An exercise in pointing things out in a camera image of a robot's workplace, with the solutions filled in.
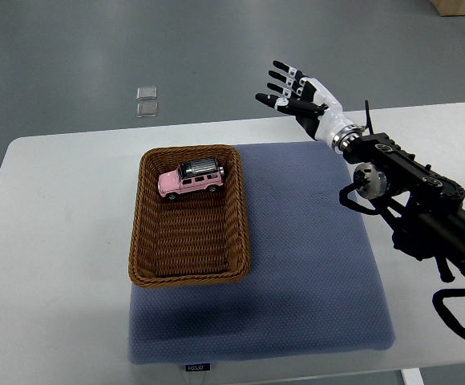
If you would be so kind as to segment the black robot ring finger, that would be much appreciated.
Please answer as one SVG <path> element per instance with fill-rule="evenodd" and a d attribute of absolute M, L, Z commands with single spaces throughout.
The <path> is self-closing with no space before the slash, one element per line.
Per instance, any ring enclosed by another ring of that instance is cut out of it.
<path fill-rule="evenodd" d="M 304 74 L 301 70 L 292 67 L 283 62 L 273 60 L 273 66 L 277 71 L 272 71 L 272 77 L 283 83 L 305 83 L 309 80 L 309 76 Z"/>

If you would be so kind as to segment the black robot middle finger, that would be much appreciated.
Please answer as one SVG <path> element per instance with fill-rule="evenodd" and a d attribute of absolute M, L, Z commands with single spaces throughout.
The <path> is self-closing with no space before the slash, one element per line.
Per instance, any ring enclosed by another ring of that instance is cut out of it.
<path fill-rule="evenodd" d="M 277 93 L 302 93 L 307 76 L 300 70 L 283 75 L 276 71 L 269 71 L 269 76 L 280 82 L 280 85 L 268 83 L 268 89 Z"/>

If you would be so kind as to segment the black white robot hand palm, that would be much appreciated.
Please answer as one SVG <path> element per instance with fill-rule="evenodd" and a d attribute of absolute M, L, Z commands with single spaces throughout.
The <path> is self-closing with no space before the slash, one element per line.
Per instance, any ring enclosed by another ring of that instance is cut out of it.
<path fill-rule="evenodd" d="M 345 117 L 343 107 L 334 95 L 317 79 L 304 76 L 299 81 L 296 91 L 300 101 L 311 102 L 317 106 L 325 104 L 327 108 L 317 118 L 297 117 L 296 121 L 314 140 L 338 141 L 342 133 L 355 129 L 355 124 Z"/>

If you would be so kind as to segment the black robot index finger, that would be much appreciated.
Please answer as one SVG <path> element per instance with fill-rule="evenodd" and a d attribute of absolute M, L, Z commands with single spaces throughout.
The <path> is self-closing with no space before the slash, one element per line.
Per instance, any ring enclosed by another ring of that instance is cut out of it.
<path fill-rule="evenodd" d="M 267 88 L 274 91 L 287 99 L 300 99 L 303 86 L 299 82 L 287 83 L 284 85 L 277 85 L 275 83 L 267 83 Z"/>

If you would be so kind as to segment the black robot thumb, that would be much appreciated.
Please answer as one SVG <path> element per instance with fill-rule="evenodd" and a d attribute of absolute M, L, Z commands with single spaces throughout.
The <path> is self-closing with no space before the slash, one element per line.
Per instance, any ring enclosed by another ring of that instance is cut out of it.
<path fill-rule="evenodd" d="M 290 116 L 323 116 L 328 109 L 324 104 L 316 105 L 312 102 L 263 93 L 257 93 L 255 99 L 267 107 Z"/>

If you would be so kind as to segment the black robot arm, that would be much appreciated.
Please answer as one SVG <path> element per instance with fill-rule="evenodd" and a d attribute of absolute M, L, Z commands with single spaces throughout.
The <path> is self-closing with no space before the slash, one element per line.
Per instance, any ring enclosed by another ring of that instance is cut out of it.
<path fill-rule="evenodd" d="M 256 99 L 295 116 L 309 137 L 357 167 L 352 183 L 339 193 L 341 205 L 381 216 L 393 230 L 394 247 L 419 261 L 435 258 L 443 281 L 453 281 L 451 265 L 465 277 L 464 188 L 418 163 L 370 123 L 348 119 L 317 79 L 280 61 L 273 65 L 269 75 L 276 82 L 267 85 L 272 94 L 258 93 Z"/>

